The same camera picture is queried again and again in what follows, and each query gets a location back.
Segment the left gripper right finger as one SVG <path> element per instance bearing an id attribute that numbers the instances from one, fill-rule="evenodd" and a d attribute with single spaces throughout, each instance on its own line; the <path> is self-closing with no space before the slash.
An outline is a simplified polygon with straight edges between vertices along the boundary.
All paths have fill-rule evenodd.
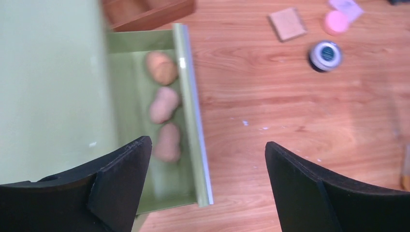
<path id="1" fill-rule="evenodd" d="M 357 181 L 287 150 L 265 146 L 284 232 L 407 232 L 410 194 Z"/>

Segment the tan square compact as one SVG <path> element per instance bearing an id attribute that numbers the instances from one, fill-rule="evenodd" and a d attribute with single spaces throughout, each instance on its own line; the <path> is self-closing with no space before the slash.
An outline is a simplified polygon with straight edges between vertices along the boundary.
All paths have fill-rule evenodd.
<path id="1" fill-rule="evenodd" d="M 289 7 L 268 16 L 273 29 L 282 43 L 307 34 L 307 28 L 295 7 Z"/>

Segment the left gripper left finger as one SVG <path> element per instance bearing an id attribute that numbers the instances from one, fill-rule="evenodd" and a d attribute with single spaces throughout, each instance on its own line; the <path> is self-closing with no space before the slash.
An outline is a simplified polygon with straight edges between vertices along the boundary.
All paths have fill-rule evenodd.
<path id="1" fill-rule="evenodd" d="M 3 232 L 130 232 L 152 141 L 142 136 L 80 166 L 0 187 Z"/>

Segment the pink round sponge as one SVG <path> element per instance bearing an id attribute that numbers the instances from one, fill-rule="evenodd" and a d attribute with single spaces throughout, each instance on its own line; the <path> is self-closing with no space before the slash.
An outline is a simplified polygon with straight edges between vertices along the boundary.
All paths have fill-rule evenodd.
<path id="1" fill-rule="evenodd" d="M 323 20 L 324 31 L 332 36 L 345 33 L 349 27 L 350 23 L 347 16 L 338 10 L 328 12 Z"/>

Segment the green drawer box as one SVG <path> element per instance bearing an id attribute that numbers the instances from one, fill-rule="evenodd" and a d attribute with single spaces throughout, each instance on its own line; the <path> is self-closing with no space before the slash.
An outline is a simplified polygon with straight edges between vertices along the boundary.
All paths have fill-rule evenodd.
<path id="1" fill-rule="evenodd" d="M 145 56 L 171 57 L 177 79 L 157 83 Z M 180 104 L 161 124 L 149 108 L 160 87 Z M 154 157 L 159 130 L 174 123 L 181 156 Z M 0 185 L 36 182 L 107 155 L 142 136 L 151 157 L 131 232 L 149 213 L 214 202 L 188 26 L 114 32 L 99 0 L 0 3 Z"/>

